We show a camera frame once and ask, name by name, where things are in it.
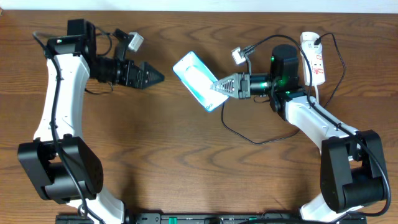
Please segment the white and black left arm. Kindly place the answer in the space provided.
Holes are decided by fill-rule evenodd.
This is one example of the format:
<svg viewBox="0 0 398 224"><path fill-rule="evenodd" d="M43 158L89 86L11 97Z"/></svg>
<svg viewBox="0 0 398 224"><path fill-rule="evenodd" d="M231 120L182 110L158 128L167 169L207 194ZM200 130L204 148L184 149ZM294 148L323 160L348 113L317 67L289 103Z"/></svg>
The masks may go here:
<svg viewBox="0 0 398 224"><path fill-rule="evenodd" d="M100 159L83 139L83 100L89 79L109 85L146 89L164 80L147 62L126 58L143 43L137 32L120 29L107 34L113 57L97 52L104 30L85 19L68 21L63 36L47 35L41 43L47 61L44 110L31 142L18 147L17 157L39 197L76 208L73 217L57 223L134 223L124 202L104 186Z"/></svg>

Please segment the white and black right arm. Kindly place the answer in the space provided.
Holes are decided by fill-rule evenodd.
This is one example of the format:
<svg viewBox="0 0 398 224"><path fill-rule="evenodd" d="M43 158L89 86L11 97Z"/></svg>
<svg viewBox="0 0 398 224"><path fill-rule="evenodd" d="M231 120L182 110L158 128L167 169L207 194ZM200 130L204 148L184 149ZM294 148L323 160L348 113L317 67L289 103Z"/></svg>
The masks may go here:
<svg viewBox="0 0 398 224"><path fill-rule="evenodd" d="M234 73L211 89L237 99L266 95L272 110L301 130L321 154L321 192L302 205L300 216L310 222L338 223L364 216L361 208L379 201L391 204L381 138L373 130L358 131L342 123L299 85L298 51L287 44L272 50L269 73Z"/></svg>

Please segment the blue Galaxy smartphone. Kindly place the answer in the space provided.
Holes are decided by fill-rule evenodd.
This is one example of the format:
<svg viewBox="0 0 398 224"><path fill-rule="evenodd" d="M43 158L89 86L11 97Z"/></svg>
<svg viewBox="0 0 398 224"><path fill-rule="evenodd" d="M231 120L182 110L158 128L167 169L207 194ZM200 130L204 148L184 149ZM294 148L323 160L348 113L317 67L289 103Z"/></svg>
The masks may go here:
<svg viewBox="0 0 398 224"><path fill-rule="evenodd" d="M211 89L218 79L194 51L182 57L172 70L207 112L212 112L229 98Z"/></svg>

